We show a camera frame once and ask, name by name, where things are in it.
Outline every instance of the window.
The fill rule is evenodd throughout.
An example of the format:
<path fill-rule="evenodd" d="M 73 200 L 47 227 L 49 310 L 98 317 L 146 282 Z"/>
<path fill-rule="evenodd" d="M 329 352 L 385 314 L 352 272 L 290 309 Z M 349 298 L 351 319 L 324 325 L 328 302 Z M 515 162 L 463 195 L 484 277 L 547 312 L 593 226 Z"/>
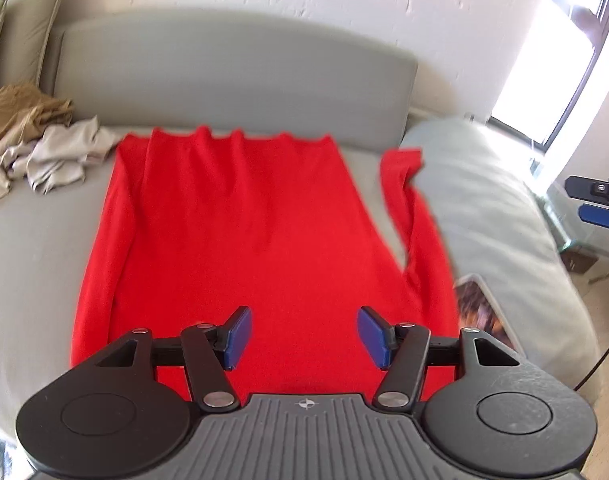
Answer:
<path fill-rule="evenodd" d="M 609 0 L 543 0 L 489 124 L 546 151 L 591 75 Z"/>

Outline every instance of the brown cloth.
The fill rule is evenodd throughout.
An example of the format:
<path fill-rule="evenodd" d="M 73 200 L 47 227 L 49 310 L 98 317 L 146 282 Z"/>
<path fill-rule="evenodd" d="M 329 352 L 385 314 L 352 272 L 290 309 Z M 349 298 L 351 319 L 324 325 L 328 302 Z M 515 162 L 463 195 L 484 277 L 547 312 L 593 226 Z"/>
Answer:
<path fill-rule="evenodd" d="M 69 126 L 72 118 L 69 99 L 50 97 L 30 83 L 0 88 L 0 157 L 11 146 L 39 139 L 50 124 Z"/>

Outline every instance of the red sleeve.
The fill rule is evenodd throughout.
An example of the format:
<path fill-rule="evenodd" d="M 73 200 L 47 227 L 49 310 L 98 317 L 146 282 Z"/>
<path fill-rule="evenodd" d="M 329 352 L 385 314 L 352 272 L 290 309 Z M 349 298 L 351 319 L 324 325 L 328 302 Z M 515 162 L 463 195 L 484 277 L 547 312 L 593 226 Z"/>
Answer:
<path fill-rule="evenodd" d="M 405 273 L 419 298 L 424 323 L 437 335 L 457 336 L 457 301 L 447 252 L 422 195 L 408 184 L 421 167 L 421 150 L 386 152 L 380 163 L 383 194 L 406 246 Z"/>
<path fill-rule="evenodd" d="M 72 366 L 108 343 L 114 294 L 136 233 L 136 203 L 148 142 L 147 138 L 127 135 L 116 150 L 116 164 L 78 298 Z"/>

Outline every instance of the gray ribbed plate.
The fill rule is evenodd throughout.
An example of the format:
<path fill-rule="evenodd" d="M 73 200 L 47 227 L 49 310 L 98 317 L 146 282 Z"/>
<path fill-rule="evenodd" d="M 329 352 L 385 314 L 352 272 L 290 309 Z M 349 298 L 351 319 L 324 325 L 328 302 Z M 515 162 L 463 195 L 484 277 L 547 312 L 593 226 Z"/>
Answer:
<path fill-rule="evenodd" d="M 403 415 L 360 395 L 254 395 L 205 417 L 187 445 L 139 480 L 472 480 L 438 457 Z M 581 478 L 566 474 L 561 480 Z"/>

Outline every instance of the red garment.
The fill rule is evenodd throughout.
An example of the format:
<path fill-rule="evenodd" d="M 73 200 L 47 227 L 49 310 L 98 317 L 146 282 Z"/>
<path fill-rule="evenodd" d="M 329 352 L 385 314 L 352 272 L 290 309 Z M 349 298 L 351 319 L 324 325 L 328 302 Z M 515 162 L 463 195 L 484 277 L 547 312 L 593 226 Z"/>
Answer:
<path fill-rule="evenodd" d="M 401 272 L 380 240 L 331 137 L 224 139 L 154 130 L 118 146 L 82 284 L 72 363 L 125 332 L 177 336 L 252 309 L 251 340 L 228 376 L 250 392 L 363 392 L 383 373 L 358 337 L 357 313 L 457 335 L 449 263 L 422 198 L 406 180 L 419 150 L 389 152 L 387 206 L 409 251 Z M 451 368 L 427 378 L 433 391 Z M 158 378 L 187 396 L 181 370 Z"/>

